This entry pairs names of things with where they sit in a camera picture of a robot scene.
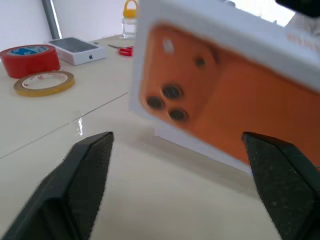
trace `red tape roll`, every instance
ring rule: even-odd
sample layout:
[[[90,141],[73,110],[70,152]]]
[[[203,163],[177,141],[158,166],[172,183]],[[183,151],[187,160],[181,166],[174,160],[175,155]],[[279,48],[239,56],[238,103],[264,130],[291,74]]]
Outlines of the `red tape roll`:
[[[54,46],[26,45],[0,52],[0,59],[9,77],[21,79],[30,74],[60,69]]]

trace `tape roll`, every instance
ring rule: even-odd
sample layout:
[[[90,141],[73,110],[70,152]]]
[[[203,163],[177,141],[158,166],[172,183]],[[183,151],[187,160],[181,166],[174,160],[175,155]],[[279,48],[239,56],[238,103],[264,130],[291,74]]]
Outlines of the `tape roll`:
[[[60,69],[57,51],[50,45],[26,45],[0,52],[0,59],[9,77],[20,79]]]
[[[75,77],[67,71],[47,71],[25,76],[13,86],[20,96],[44,97],[57,94],[71,88]]]

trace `metal pole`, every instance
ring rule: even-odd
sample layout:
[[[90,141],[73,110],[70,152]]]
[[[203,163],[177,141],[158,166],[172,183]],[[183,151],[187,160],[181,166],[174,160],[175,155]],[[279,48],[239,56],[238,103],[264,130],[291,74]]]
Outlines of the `metal pole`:
[[[42,5],[46,15],[46,20],[48,21],[52,39],[61,39],[62,36],[53,0],[42,0]]]

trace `white table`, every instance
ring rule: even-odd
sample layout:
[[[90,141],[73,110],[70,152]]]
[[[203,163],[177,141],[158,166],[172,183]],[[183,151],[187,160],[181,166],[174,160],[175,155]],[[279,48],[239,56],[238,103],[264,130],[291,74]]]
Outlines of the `white table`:
[[[101,42],[109,41],[120,44],[115,38]],[[245,172],[155,137],[151,122],[128,112],[131,59],[114,52],[77,67],[63,63],[77,82],[55,96],[19,97],[13,82],[1,77],[0,124],[12,136],[0,136],[0,236],[74,143],[113,131],[106,192],[91,239],[280,239]],[[16,126],[23,115],[25,123]]]

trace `white wall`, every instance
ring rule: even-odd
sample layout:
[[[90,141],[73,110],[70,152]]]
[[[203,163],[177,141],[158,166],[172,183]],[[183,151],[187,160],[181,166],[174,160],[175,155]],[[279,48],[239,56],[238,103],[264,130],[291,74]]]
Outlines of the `white wall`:
[[[294,16],[295,12],[275,2],[275,0],[231,0],[236,7],[269,22],[277,20],[277,24],[285,26]]]
[[[0,51],[51,39],[41,0],[0,0]]]
[[[125,0],[53,0],[63,38],[92,41],[122,33]]]

